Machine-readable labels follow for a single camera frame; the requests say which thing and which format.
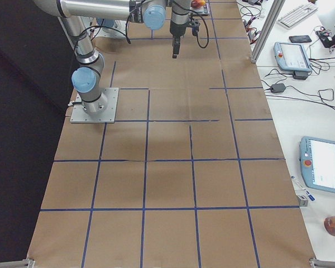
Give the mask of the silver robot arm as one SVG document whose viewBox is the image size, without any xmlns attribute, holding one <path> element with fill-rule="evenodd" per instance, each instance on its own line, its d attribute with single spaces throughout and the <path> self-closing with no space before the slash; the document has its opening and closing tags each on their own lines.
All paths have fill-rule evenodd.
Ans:
<svg viewBox="0 0 335 268">
<path fill-rule="evenodd" d="M 105 18 L 144 23 L 151 30 L 162 28 L 166 8 L 171 8 L 170 33 L 173 36 L 173 58 L 180 49 L 180 38 L 188 27 L 190 1 L 35 1 L 44 12 L 59 17 L 73 44 L 80 68 L 73 72 L 72 82 L 82 100 L 82 110 L 98 116 L 107 110 L 108 97 L 99 87 L 104 57 L 97 51 L 85 29 L 83 18 Z"/>
</svg>

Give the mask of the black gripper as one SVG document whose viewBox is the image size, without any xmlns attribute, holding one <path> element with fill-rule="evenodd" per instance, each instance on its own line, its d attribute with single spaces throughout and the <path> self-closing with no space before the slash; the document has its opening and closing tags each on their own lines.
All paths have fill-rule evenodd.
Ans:
<svg viewBox="0 0 335 268">
<path fill-rule="evenodd" d="M 173 36 L 173 54 L 172 58 L 176 59 L 180 52 L 180 37 L 182 37 L 188 26 L 188 12 L 187 13 L 171 13 L 171 20 L 170 20 L 170 33 Z"/>
</svg>

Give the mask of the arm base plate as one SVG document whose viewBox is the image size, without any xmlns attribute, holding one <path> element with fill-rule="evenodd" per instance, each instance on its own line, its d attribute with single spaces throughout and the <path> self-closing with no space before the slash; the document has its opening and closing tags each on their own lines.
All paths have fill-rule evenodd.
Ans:
<svg viewBox="0 0 335 268">
<path fill-rule="evenodd" d="M 119 88 L 101 88 L 100 98 L 83 102 L 80 95 L 73 104 L 70 123 L 114 123 L 117 112 Z"/>
</svg>

